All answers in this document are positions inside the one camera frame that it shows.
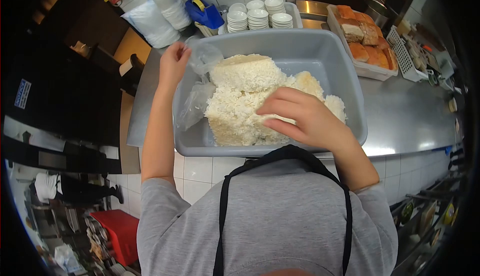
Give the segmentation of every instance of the red crate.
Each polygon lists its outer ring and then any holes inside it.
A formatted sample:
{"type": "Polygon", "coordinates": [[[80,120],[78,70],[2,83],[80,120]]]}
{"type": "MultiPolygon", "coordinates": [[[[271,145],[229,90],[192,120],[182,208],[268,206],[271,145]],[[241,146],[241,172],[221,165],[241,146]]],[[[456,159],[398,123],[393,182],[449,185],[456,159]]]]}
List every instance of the red crate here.
{"type": "Polygon", "coordinates": [[[139,219],[119,210],[90,213],[106,229],[112,242],[113,257],[122,265],[128,266],[138,259],[137,228],[139,219]]]}

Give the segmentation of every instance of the blue tape dispenser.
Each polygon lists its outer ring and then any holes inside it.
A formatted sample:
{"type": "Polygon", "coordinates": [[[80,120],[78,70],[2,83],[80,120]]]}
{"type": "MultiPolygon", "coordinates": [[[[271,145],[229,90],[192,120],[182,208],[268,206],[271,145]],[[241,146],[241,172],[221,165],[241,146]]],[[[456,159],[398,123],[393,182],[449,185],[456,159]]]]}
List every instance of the blue tape dispenser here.
{"type": "Polygon", "coordinates": [[[193,21],[210,29],[217,29],[225,23],[215,5],[208,4],[204,0],[187,0],[185,9],[193,21]]]}

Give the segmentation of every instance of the gray plastic tub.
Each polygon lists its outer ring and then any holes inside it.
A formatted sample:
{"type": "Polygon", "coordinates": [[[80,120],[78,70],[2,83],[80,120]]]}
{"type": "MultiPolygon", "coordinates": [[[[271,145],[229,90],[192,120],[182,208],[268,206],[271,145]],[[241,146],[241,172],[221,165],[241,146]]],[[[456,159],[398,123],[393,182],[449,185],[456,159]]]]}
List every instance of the gray plastic tub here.
{"type": "MultiPolygon", "coordinates": [[[[346,124],[362,145],[367,139],[367,120],[363,94],[352,61],[340,39],[327,30],[290,28],[243,31],[201,40],[219,48],[224,57],[258,53],[271,57],[287,75],[309,71],[324,89],[325,95],[337,95],[345,103],[346,124]]],[[[191,157],[261,156],[279,145],[216,147],[208,119],[203,118],[185,132],[175,126],[195,81],[200,80],[189,67],[173,99],[174,137],[177,151],[191,157]]],[[[290,144],[311,152],[326,151],[291,140],[290,144]]]]}

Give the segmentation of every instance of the white chef jacket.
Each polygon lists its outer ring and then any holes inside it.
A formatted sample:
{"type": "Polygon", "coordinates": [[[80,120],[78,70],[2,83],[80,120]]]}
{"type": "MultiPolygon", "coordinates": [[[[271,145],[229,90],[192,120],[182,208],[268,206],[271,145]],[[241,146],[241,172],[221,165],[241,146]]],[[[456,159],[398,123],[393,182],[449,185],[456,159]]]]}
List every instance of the white chef jacket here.
{"type": "Polygon", "coordinates": [[[45,173],[39,173],[35,179],[36,195],[40,202],[49,203],[49,199],[55,199],[57,191],[62,193],[62,183],[60,181],[60,175],[47,175],[45,173]]]}

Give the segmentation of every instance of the gray t-shirt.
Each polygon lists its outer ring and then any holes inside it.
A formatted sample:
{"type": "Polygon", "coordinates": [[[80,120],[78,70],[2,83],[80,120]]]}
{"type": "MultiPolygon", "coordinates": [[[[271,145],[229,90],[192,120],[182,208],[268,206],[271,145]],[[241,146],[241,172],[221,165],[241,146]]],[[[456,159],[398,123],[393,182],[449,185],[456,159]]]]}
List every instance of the gray t-shirt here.
{"type": "MultiPolygon", "coordinates": [[[[219,242],[216,184],[193,206],[163,179],[141,185],[137,249],[141,274],[209,276],[219,242]]],[[[398,237],[384,189],[350,192],[352,248],[347,275],[390,275],[398,237]]],[[[342,275],[347,211],[332,180],[282,160],[231,179],[223,232],[224,272],[261,275],[299,268],[342,275]]]]}

